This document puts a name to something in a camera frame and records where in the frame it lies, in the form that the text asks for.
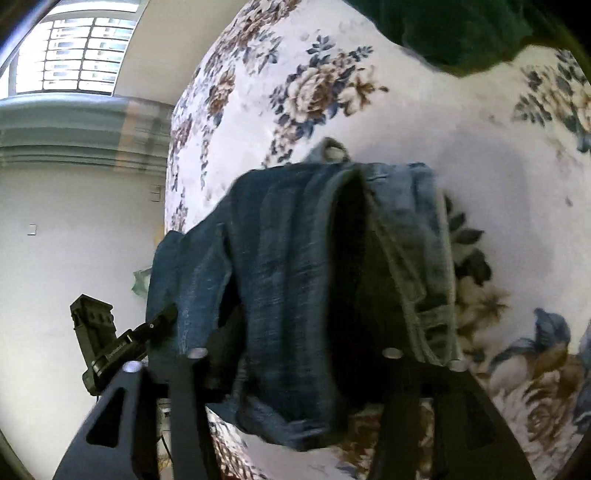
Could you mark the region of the dark teal plush blanket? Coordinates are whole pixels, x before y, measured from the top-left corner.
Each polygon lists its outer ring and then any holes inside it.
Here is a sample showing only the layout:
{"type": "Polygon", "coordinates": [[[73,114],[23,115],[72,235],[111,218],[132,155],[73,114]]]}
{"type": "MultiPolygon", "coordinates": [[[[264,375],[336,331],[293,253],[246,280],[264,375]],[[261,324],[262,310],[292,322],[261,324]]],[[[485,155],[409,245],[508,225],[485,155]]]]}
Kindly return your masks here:
{"type": "Polygon", "coordinates": [[[361,0],[349,6],[390,41],[457,76],[512,59],[533,34],[523,1],[361,0]]]}

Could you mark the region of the barred window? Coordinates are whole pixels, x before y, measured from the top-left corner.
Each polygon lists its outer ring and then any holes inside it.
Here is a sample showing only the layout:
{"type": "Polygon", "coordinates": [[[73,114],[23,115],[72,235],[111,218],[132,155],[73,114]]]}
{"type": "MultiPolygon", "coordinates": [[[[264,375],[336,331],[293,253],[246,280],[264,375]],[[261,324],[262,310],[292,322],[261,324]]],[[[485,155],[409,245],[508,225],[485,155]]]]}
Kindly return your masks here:
{"type": "Polygon", "coordinates": [[[1,75],[3,99],[31,93],[109,95],[147,3],[60,1],[37,22],[1,75]]]}

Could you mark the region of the floral fleece bed blanket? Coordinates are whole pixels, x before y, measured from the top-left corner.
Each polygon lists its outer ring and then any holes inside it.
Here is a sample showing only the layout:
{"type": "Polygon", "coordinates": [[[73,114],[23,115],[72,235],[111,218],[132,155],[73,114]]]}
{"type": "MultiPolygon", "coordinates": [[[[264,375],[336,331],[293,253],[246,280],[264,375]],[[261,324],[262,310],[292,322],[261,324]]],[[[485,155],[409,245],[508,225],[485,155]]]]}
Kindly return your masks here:
{"type": "Polygon", "coordinates": [[[209,352],[225,479],[590,475],[590,83],[515,5],[250,1],[172,115],[148,306],[209,352]]]}

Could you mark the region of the dark blue denim jeans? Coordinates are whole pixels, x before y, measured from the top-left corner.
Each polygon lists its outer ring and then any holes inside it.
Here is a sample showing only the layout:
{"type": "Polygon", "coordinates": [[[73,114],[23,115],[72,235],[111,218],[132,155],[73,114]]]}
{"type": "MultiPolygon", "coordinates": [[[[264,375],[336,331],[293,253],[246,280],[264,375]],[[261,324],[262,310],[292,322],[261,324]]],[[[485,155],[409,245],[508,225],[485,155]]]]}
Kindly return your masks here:
{"type": "Polygon", "coordinates": [[[443,195],[421,163],[301,163],[252,170],[152,265],[148,317],[174,304],[150,345],[155,377],[240,322],[231,390],[209,407],[294,450],[337,443],[385,399],[383,352],[443,367],[457,354],[455,278],[443,195]]]}

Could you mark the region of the left teal curtain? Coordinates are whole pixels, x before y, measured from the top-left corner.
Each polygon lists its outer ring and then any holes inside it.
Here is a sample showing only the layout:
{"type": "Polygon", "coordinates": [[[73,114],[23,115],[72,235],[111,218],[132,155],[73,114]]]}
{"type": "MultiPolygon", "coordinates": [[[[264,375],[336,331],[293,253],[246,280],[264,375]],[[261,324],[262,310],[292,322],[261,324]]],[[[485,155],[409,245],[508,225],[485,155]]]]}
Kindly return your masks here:
{"type": "Polygon", "coordinates": [[[166,173],[173,107],[127,97],[38,93],[1,101],[1,165],[166,173]]]}

